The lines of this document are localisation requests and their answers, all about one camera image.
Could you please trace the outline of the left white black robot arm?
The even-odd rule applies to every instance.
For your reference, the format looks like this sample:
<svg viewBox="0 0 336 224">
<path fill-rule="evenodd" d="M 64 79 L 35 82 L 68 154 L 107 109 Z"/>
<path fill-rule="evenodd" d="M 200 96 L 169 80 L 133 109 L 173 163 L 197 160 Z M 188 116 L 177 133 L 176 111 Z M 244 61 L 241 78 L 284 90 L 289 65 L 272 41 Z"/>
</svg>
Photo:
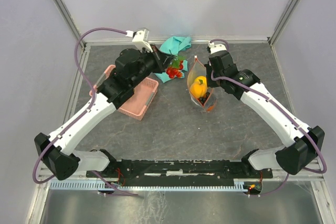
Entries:
<svg viewBox="0 0 336 224">
<path fill-rule="evenodd" d="M 134 89 L 151 73 L 162 73 L 174 59 L 151 44 L 151 49 L 125 49 L 115 61 L 110 75 L 92 92 L 86 107 L 49 135 L 39 133 L 35 145 L 42 162 L 58 180 L 79 171 L 99 171 L 110 177 L 116 171 L 115 159 L 105 150 L 77 151 L 80 141 L 104 118 L 119 109 Z"/>
</svg>

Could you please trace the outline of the orange tangerine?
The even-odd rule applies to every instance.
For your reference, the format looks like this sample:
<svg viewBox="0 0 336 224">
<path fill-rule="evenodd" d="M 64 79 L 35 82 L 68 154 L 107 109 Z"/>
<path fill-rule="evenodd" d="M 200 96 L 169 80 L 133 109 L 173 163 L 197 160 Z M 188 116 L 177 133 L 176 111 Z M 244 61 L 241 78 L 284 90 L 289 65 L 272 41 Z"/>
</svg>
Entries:
<svg viewBox="0 0 336 224">
<path fill-rule="evenodd" d="M 215 101 L 212 104 L 206 104 L 206 106 L 204 106 L 205 111 L 207 112 L 211 111 L 216 106 L 216 103 L 217 102 Z"/>
</svg>

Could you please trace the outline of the yellow orange peach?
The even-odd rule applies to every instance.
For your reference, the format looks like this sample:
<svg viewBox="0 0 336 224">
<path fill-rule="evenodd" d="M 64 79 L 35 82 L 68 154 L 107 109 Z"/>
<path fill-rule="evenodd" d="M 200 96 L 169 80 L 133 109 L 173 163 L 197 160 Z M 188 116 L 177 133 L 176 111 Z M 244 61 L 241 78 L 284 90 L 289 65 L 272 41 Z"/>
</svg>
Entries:
<svg viewBox="0 0 336 224">
<path fill-rule="evenodd" d="M 194 98 L 199 99 L 207 92 L 207 87 L 204 84 L 193 83 L 190 87 L 190 93 Z"/>
</svg>

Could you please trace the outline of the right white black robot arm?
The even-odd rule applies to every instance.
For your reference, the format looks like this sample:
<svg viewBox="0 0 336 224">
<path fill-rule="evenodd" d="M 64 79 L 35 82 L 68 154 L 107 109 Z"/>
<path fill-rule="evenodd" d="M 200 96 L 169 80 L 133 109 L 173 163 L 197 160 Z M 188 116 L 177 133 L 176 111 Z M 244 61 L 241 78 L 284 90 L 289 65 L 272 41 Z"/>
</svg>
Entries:
<svg viewBox="0 0 336 224">
<path fill-rule="evenodd" d="M 308 164 L 321 155 L 325 136 L 319 127 L 310 127 L 290 113 L 266 89 L 250 70 L 238 70 L 230 53 L 225 49 L 210 49 L 205 65 L 207 84 L 221 87 L 228 94 L 254 110 L 277 134 L 280 147 L 253 150 L 242 162 L 241 172 L 254 177 L 260 170 L 281 168 L 290 175 L 307 170 Z"/>
</svg>

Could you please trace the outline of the red strawberry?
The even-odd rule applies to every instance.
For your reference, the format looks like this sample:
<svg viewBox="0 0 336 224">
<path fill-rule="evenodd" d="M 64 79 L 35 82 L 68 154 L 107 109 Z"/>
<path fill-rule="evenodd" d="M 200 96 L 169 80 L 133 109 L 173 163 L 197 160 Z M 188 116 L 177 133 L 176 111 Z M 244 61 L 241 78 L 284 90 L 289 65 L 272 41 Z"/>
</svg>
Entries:
<svg viewBox="0 0 336 224">
<path fill-rule="evenodd" d="M 184 68 L 183 62 L 184 62 L 183 56 L 174 56 L 173 60 L 171 61 L 170 65 L 166 69 L 166 74 L 170 79 L 174 78 L 182 78 L 182 70 Z"/>
</svg>

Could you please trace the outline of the clear zip top bag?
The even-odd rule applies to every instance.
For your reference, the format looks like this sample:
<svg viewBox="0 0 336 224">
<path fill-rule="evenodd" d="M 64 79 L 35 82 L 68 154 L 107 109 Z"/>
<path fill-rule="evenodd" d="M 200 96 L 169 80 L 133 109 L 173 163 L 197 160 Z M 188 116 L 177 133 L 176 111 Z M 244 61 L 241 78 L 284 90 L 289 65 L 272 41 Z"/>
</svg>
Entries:
<svg viewBox="0 0 336 224">
<path fill-rule="evenodd" d="M 211 111 L 216 105 L 214 88 L 210 88 L 206 79 L 206 68 L 194 56 L 193 64 L 187 75 L 187 87 L 191 100 L 206 112 Z"/>
</svg>

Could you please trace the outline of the yellow lemon fruit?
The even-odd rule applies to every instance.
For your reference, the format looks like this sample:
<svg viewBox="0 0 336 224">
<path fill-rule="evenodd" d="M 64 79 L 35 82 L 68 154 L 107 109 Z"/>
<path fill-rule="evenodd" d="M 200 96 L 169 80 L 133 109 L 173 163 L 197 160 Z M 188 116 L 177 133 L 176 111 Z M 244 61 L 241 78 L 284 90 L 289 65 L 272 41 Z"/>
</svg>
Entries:
<svg viewBox="0 0 336 224">
<path fill-rule="evenodd" d="M 198 76 L 195 78 L 194 83 L 204 84 L 207 87 L 207 79 L 205 76 Z"/>
</svg>

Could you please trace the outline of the black grape cluster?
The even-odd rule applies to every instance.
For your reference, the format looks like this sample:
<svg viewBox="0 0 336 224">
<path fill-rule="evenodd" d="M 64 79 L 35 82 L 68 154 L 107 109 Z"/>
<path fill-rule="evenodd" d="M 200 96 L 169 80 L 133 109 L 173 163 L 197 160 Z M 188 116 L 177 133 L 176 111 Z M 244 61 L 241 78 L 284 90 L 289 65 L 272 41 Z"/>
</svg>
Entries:
<svg viewBox="0 0 336 224">
<path fill-rule="evenodd" d="M 206 94 L 203 96 L 203 97 L 200 97 L 198 100 L 199 102 L 204 105 L 205 102 L 208 100 L 208 97 L 209 97 L 210 93 L 209 92 L 206 92 Z"/>
</svg>

